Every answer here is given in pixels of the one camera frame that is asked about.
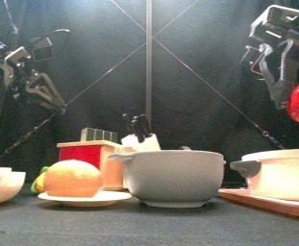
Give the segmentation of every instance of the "pot handle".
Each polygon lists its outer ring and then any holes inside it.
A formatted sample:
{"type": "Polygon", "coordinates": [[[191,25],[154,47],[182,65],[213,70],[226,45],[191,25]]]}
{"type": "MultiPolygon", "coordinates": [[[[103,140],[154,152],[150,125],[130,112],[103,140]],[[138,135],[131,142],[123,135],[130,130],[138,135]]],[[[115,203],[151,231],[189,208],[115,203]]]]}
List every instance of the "pot handle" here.
{"type": "Polygon", "coordinates": [[[111,154],[108,155],[108,160],[132,160],[135,157],[137,153],[124,153],[124,154],[111,154]]]}
{"type": "Polygon", "coordinates": [[[251,178],[258,174],[261,165],[258,160],[239,160],[230,163],[230,168],[237,170],[245,178],[251,178]]]}
{"type": "Polygon", "coordinates": [[[187,147],[187,146],[182,146],[182,147],[179,148],[179,150],[187,150],[187,151],[189,151],[189,150],[191,150],[191,149],[190,149],[190,147],[187,147]]]}

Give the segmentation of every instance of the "metal pole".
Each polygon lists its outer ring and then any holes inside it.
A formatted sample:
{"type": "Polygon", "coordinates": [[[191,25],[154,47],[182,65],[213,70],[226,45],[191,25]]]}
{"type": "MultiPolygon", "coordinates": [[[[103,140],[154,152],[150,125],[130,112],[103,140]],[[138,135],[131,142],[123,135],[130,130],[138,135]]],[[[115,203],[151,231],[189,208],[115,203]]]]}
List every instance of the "metal pole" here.
{"type": "Polygon", "coordinates": [[[151,29],[151,22],[153,22],[153,2],[147,0],[147,78],[146,78],[146,89],[147,89],[147,99],[146,99],[146,115],[149,118],[149,123],[151,125],[151,42],[153,42],[153,29],[151,29]]]}

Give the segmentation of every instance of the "gray bowl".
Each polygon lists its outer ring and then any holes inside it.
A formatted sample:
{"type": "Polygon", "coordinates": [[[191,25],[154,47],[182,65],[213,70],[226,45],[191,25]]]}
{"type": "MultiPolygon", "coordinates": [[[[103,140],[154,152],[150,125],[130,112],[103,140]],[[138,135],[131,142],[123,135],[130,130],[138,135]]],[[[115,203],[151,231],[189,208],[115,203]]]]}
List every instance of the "gray bowl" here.
{"type": "Polygon", "coordinates": [[[217,195],[223,179],[223,155],[162,150],[112,154],[123,161],[130,193],[149,206],[199,208],[217,195]]]}

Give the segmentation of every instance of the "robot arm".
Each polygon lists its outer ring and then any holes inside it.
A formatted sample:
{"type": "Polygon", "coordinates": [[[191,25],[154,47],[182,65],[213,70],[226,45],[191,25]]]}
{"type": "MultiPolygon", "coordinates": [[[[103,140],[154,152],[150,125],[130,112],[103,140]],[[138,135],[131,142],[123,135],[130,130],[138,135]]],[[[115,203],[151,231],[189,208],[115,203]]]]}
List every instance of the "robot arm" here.
{"type": "Polygon", "coordinates": [[[67,106],[50,75],[30,67],[32,57],[24,47],[19,47],[7,56],[3,55],[4,48],[6,45],[0,42],[0,69],[4,72],[7,90],[14,93],[16,100],[64,113],[67,106]]]}
{"type": "Polygon", "coordinates": [[[250,37],[259,47],[247,46],[242,62],[259,74],[277,108],[286,108],[299,68],[299,11],[273,5],[250,25],[250,37]]]}

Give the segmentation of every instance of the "white plate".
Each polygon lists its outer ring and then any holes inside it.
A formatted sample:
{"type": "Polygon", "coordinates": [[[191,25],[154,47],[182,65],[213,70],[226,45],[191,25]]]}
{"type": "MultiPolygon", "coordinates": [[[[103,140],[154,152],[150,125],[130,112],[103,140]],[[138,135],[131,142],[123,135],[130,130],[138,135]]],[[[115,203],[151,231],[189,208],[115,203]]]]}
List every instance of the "white plate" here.
{"type": "Polygon", "coordinates": [[[55,201],[59,204],[70,207],[103,207],[116,203],[120,200],[130,199],[132,195],[127,192],[118,191],[99,191],[94,197],[62,197],[48,196],[44,192],[39,194],[39,198],[55,201]]]}

